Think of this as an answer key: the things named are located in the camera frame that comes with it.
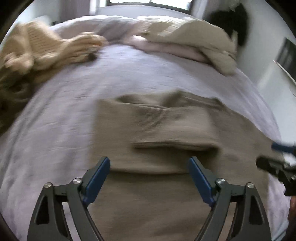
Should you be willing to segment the taupe knit sweater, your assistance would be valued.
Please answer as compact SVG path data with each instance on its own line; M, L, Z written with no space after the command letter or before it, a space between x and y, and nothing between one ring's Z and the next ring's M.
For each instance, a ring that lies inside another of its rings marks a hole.
M110 173L90 211L105 240L193 240L209 208L188 173L197 157L232 184L255 184L267 201L260 155L271 139L215 98L179 90L99 100L90 161Z

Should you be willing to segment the bedroom window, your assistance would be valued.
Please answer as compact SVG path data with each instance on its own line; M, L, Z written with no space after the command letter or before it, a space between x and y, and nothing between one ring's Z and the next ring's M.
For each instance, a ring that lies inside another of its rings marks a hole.
M186 0L129 0L129 1L106 1L106 6L123 6L123 5L142 5L153 6L157 8L171 9L174 11L180 11L182 13L191 13L195 1Z

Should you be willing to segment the lavender embossed bed blanket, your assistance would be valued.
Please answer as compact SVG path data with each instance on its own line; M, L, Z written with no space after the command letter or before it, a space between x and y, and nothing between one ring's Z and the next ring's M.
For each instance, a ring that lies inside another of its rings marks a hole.
M90 61L66 65L41 84L34 84L27 74L34 94L1 136L1 219L8 228L1 240L8 240L9 236L27 240L44 184L69 184L105 157L95 162L89 160L99 100L179 90L218 99L251 121L272 143L278 138L271 110L252 81L237 67L233 75L223 75L211 62L147 53L123 44L126 37L141 36L138 27L139 20L119 16L85 16L50 27L62 39L93 32L105 37L108 45ZM267 176L267 201L260 198L271 240L281 240L288 227L290 201L282 194L283 185ZM63 209L71 237L81 240L69 205L63 203ZM219 240L226 240L234 211L230 205Z

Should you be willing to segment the beige quilted jacket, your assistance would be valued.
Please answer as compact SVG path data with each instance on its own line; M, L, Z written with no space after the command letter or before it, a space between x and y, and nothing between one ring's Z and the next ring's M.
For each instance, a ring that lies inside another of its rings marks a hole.
M138 16L137 20L137 33L148 41L195 47L221 74L234 74L236 44L222 28L190 17Z

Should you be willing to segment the pink folded garment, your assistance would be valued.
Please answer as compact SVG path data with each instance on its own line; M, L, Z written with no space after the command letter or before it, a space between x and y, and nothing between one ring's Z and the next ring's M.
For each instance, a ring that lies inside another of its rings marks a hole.
M122 41L125 45L133 46L135 49L150 53L167 53L177 57L194 60L201 63L210 64L210 60L201 53L197 48L178 45L174 43L156 43L149 42L147 39L141 36L133 35L126 37Z

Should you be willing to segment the black hanging garment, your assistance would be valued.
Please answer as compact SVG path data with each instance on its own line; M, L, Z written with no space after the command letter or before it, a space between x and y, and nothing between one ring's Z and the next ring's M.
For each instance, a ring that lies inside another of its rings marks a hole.
M243 46L248 34L248 13L242 3L239 3L234 9L228 11L213 12L208 20L212 25L222 28L229 37L233 32L237 33L237 43Z

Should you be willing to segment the dark olive knit garment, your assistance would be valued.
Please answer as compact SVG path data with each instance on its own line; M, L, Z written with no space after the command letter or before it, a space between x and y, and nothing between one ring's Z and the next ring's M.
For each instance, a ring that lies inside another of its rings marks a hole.
M34 94L27 75L1 69L1 134L6 132Z

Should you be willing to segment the tan knit garment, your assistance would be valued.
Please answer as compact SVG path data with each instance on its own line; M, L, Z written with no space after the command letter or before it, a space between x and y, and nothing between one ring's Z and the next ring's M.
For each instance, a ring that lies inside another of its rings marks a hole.
M1 49L1 65L41 84L66 65L90 61L106 45L107 39L93 32L62 39L45 23L31 21L11 30Z

